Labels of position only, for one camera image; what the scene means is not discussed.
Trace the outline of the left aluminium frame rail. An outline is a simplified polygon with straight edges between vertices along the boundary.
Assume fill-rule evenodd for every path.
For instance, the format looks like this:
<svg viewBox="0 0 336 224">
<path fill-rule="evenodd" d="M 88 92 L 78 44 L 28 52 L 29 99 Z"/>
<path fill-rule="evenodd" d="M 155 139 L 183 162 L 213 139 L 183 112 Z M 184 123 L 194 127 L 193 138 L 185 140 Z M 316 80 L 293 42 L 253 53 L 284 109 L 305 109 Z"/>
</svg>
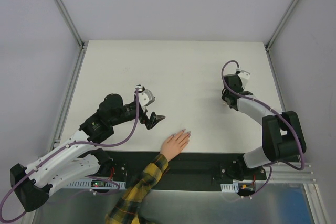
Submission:
<svg viewBox="0 0 336 224">
<path fill-rule="evenodd" d="M 43 151 L 43 155 L 52 151 L 54 146 L 60 143 L 88 43 L 88 41 L 85 41 L 83 45 L 80 46 L 78 54 L 70 67 L 66 89 L 61 100 L 61 107 L 56 114 L 56 121 L 53 125 L 50 138 L 48 139 L 47 147 Z"/>
</svg>

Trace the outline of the aluminium frame rail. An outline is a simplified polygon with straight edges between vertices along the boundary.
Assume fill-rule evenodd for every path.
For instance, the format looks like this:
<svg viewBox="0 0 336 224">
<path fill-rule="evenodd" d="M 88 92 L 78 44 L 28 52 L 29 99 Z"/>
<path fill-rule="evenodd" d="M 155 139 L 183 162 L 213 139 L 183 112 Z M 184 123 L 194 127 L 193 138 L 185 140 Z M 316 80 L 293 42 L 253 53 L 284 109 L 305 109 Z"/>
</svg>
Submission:
<svg viewBox="0 0 336 224">
<path fill-rule="evenodd" d="M 60 143 L 88 43 L 88 41 L 85 41 L 83 45 L 80 46 L 78 54 L 70 67 L 66 89 L 61 100 L 61 107 L 56 114 L 56 121 L 53 125 L 50 138 L 48 139 L 47 147 L 43 151 L 43 155 L 52 151 L 54 146 Z"/>
<path fill-rule="evenodd" d="M 298 160 L 299 164 L 296 166 L 294 164 L 290 164 L 288 161 L 275 161 L 272 164 L 277 168 L 280 163 L 284 163 L 287 168 L 290 169 L 290 171 L 293 173 L 292 175 L 287 176 L 287 181 L 289 179 L 294 178 L 295 175 L 299 178 L 299 184 L 301 184 L 304 188 L 304 194 L 308 200 L 308 206 L 307 209 L 311 213 L 312 220 L 314 223 L 330 223 L 330 218 L 328 216 L 328 213 L 326 211 L 325 205 L 322 200 L 322 196 L 320 194 L 320 190 L 317 184 L 316 179 L 311 178 L 303 178 L 303 173 L 308 171 L 309 165 L 305 163 L 305 157 L 303 155 L 303 150 L 301 148 L 301 144 L 298 138 L 297 133 L 293 129 L 293 127 L 290 125 L 289 121 L 279 117 L 279 120 L 288 127 L 288 133 L 292 135 L 294 138 L 294 147 L 298 149 L 299 155 Z"/>
</svg>

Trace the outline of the right aluminium frame rail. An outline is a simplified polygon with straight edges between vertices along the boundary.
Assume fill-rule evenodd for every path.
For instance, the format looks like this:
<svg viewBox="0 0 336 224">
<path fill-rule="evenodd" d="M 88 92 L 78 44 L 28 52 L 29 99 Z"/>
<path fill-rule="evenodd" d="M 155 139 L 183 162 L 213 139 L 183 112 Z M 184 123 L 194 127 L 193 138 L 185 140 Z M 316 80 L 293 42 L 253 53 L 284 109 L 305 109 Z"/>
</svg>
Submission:
<svg viewBox="0 0 336 224">
<path fill-rule="evenodd" d="M 326 211 L 325 205 L 322 200 L 322 196 L 320 194 L 320 190 L 317 184 L 316 179 L 311 178 L 303 178 L 303 173 L 308 171 L 309 165 L 305 163 L 305 157 L 303 155 L 303 150 L 301 148 L 301 144 L 298 138 L 297 133 L 293 129 L 293 127 L 290 125 L 289 121 L 279 117 L 279 120 L 288 127 L 288 133 L 292 135 L 294 138 L 294 147 L 298 149 L 299 155 L 298 160 L 299 164 L 296 166 L 294 164 L 290 164 L 288 161 L 275 161 L 272 164 L 277 168 L 280 163 L 284 163 L 287 168 L 290 169 L 290 171 L 293 173 L 292 175 L 287 176 L 287 181 L 289 179 L 294 178 L 295 175 L 299 178 L 299 184 L 301 184 L 304 188 L 304 194 L 308 200 L 308 206 L 307 209 L 311 213 L 312 220 L 314 223 L 330 223 L 330 218 L 328 216 L 328 213 Z"/>
</svg>

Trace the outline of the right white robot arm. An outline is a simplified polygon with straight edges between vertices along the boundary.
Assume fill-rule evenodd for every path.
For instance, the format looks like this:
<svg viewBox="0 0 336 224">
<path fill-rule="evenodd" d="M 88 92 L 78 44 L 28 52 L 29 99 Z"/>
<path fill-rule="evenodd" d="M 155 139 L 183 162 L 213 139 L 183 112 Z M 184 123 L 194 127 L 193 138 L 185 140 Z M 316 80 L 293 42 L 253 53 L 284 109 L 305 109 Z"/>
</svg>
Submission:
<svg viewBox="0 0 336 224">
<path fill-rule="evenodd" d="M 261 146 L 244 154 L 225 168 L 226 175 L 235 180 L 250 178 L 258 168 L 288 158 L 302 156 L 307 150 L 298 115 L 294 111 L 278 112 L 245 90 L 247 72 L 223 76 L 222 100 L 237 112 L 257 122 L 262 129 Z"/>
</svg>

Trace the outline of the yellow plaid sleeve forearm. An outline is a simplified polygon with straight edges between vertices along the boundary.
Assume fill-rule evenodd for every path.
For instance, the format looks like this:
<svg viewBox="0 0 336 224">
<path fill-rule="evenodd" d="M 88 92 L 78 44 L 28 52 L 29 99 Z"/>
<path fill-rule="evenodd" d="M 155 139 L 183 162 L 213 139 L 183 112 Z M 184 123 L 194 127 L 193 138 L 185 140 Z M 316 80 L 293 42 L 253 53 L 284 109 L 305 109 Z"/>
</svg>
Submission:
<svg viewBox="0 0 336 224">
<path fill-rule="evenodd" d="M 139 214 L 141 204 L 150 190 L 160 181 L 169 162 L 158 154 L 137 177 L 105 216 L 105 223 L 152 223 Z"/>
</svg>

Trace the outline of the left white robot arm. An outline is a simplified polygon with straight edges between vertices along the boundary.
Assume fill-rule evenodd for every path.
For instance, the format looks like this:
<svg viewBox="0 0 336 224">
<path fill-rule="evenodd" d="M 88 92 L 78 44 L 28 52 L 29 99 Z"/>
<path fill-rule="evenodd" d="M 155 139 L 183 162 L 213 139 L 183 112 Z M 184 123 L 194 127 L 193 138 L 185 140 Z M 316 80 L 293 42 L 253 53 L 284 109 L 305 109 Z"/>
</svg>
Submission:
<svg viewBox="0 0 336 224">
<path fill-rule="evenodd" d="M 114 126 L 134 121 L 150 130 L 165 117 L 151 113 L 147 107 L 155 101 L 152 92 L 136 88 L 134 101 L 124 104 L 118 94 L 109 94 L 96 112 L 87 118 L 63 144 L 37 161 L 10 169 L 11 187 L 26 212 L 32 212 L 51 195 L 80 178 L 98 174 L 106 176 L 114 167 L 103 150 L 103 142 L 114 134 Z"/>
</svg>

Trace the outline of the person's hand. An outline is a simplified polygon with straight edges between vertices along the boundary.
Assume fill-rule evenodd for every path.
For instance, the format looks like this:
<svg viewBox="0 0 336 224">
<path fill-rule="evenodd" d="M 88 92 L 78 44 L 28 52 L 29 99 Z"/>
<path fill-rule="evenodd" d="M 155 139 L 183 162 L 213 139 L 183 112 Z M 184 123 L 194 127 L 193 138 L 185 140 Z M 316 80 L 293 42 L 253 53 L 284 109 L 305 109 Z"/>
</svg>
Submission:
<svg viewBox="0 0 336 224">
<path fill-rule="evenodd" d="M 162 154 L 168 162 L 171 161 L 186 148 L 190 141 L 190 137 L 191 132 L 187 132 L 186 129 L 174 133 L 163 142 L 160 154 Z"/>
</svg>

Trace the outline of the left aluminium frame post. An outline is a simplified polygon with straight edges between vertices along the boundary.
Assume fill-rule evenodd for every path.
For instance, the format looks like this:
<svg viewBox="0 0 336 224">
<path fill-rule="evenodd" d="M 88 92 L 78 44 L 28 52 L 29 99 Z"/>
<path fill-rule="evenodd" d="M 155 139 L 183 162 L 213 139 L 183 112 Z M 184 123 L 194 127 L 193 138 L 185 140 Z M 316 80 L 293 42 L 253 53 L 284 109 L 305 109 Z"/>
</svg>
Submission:
<svg viewBox="0 0 336 224">
<path fill-rule="evenodd" d="M 81 38 L 78 29 L 76 28 L 76 25 L 73 21 L 73 19 L 71 18 L 63 0 L 54 0 L 61 16 L 63 17 L 67 27 L 69 28 L 73 38 L 75 39 L 76 43 L 78 44 L 78 46 L 83 49 L 85 47 L 85 42 L 83 41 L 83 39 Z"/>
</svg>

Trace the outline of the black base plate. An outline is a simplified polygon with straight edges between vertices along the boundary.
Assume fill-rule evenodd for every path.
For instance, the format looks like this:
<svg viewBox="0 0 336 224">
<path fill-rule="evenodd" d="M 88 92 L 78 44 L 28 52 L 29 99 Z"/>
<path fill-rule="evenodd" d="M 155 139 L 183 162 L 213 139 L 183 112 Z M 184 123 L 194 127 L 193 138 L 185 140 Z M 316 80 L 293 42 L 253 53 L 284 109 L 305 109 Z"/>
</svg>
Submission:
<svg viewBox="0 0 336 224">
<path fill-rule="evenodd" d="M 105 162 L 104 166 L 93 174 L 94 179 L 105 182 L 126 182 L 126 188 L 128 188 L 156 155 L 157 152 L 106 151 L 101 154 Z M 220 191 L 221 184 L 232 184 L 236 181 L 226 175 L 225 168 L 236 161 L 240 155 L 239 153 L 182 153 L 169 162 L 167 171 L 154 188 L 156 190 Z M 244 180 L 251 183 L 265 181 L 265 169 L 258 168 Z"/>
</svg>

